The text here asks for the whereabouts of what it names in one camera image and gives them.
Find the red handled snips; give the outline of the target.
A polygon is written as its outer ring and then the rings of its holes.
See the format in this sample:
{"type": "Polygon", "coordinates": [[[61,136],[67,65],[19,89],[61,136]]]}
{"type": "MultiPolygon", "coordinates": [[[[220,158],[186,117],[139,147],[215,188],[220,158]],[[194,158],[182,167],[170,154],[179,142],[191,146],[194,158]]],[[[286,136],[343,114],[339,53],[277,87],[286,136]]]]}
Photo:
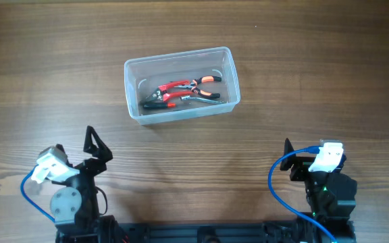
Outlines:
{"type": "Polygon", "coordinates": [[[181,88],[176,88],[178,85],[189,83],[189,80],[180,80],[168,82],[158,86],[149,96],[140,101],[140,104],[149,102],[168,102],[171,99],[190,95],[191,91],[181,88]]]}

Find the clear plastic container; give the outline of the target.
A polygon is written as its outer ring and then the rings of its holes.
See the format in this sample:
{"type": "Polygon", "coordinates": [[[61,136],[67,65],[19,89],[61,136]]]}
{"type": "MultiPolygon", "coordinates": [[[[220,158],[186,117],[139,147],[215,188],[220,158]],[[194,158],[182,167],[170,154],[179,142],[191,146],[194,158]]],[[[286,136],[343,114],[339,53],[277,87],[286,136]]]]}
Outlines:
{"type": "Polygon", "coordinates": [[[240,102],[227,47],[129,59],[124,86],[128,112],[141,125],[228,113],[240,102]]]}

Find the silver socket wrench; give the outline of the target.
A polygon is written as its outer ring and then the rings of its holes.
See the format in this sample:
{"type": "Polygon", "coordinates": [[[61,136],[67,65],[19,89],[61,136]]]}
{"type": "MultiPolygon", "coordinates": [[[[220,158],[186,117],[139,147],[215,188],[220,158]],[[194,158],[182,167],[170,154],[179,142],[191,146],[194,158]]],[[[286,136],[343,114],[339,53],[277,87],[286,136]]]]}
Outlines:
{"type": "Polygon", "coordinates": [[[205,98],[201,98],[201,97],[192,97],[190,95],[180,97],[180,100],[181,101],[199,101],[202,103],[209,103],[209,104],[215,104],[215,105],[223,103],[223,101],[214,101],[211,99],[205,99],[205,98]]]}

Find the orange black needle-nose pliers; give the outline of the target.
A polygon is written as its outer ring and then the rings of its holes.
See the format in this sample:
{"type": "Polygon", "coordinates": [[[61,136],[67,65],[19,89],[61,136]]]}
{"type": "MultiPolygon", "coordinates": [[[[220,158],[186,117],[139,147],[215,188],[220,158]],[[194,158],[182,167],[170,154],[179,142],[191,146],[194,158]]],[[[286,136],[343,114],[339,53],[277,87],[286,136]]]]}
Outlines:
{"type": "Polygon", "coordinates": [[[199,95],[205,99],[218,99],[221,97],[219,92],[212,92],[204,90],[205,87],[213,88],[217,90],[218,86],[222,83],[222,78],[219,76],[203,76],[192,80],[191,82],[183,85],[178,85],[176,88],[186,89],[192,93],[199,95]]]}

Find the black red handled screwdriver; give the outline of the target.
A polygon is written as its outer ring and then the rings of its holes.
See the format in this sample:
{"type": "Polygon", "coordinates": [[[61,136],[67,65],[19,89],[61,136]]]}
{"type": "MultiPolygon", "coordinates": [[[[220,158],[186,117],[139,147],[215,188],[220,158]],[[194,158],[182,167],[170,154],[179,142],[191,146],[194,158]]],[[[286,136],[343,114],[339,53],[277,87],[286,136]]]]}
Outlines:
{"type": "Polygon", "coordinates": [[[167,109],[176,107],[175,103],[166,103],[166,102],[149,102],[142,105],[144,109],[167,109]]]}

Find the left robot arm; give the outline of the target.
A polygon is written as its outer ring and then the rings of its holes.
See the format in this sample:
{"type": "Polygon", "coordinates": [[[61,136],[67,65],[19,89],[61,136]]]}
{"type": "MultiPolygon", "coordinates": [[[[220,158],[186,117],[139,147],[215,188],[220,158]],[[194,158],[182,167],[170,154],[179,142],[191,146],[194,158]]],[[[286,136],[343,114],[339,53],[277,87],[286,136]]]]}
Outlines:
{"type": "Polygon", "coordinates": [[[59,183],[62,188],[50,202],[55,241],[127,243],[130,239],[115,217],[99,212],[97,193],[102,189],[95,185],[95,176],[107,170],[113,154],[91,126],[86,128],[83,151],[91,158],[75,166],[79,174],[59,183]]]}

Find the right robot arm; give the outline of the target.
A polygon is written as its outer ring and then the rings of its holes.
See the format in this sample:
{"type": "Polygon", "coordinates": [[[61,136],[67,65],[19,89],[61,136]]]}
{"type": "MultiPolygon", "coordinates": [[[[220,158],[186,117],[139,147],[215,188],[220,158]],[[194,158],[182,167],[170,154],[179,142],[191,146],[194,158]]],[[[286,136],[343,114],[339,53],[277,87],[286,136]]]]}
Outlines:
{"type": "Polygon", "coordinates": [[[341,172],[346,155],[341,142],[322,140],[314,157],[299,156],[289,139],[280,170],[290,171],[290,180],[305,184],[310,218],[328,230],[336,242],[355,242],[351,213],[356,207],[357,181],[341,172]]]}

